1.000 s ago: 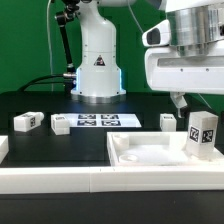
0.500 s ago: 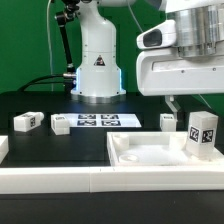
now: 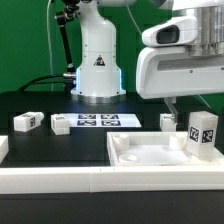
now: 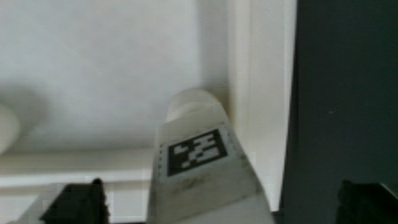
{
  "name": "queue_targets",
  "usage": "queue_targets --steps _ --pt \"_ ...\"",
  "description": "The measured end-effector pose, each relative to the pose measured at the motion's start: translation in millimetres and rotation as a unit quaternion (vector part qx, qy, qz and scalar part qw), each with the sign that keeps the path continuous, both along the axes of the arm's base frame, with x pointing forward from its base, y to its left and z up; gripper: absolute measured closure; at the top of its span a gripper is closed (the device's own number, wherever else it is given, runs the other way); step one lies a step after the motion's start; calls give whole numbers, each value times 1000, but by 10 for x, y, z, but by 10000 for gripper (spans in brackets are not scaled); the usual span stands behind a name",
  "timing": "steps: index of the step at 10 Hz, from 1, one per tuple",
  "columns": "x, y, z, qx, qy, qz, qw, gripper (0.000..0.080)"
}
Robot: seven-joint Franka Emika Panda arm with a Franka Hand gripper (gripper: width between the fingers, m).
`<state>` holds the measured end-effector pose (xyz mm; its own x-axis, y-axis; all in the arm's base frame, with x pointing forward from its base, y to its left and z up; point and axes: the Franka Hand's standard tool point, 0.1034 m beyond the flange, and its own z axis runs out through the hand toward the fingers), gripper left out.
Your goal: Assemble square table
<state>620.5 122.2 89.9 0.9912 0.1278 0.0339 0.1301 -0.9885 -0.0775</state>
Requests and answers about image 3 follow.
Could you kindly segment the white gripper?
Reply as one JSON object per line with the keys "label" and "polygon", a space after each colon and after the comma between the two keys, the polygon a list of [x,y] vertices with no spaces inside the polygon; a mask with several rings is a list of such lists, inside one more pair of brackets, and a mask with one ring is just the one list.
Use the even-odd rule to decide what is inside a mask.
{"label": "white gripper", "polygon": [[144,99],[165,98],[178,123],[178,96],[224,92],[224,56],[191,57],[187,48],[145,47],[136,68],[136,90]]}

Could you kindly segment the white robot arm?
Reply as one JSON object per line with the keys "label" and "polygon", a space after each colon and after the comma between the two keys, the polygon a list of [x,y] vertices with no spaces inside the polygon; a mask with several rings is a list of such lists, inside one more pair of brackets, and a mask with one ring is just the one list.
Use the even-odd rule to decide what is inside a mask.
{"label": "white robot arm", "polygon": [[[81,1],[82,63],[72,90],[76,99],[109,103],[125,95],[116,64],[116,28],[98,8],[135,1]],[[141,33],[145,48],[137,60],[136,90],[144,99],[162,98],[177,117],[178,96],[224,92],[224,0],[149,1],[170,9],[172,18]]]}

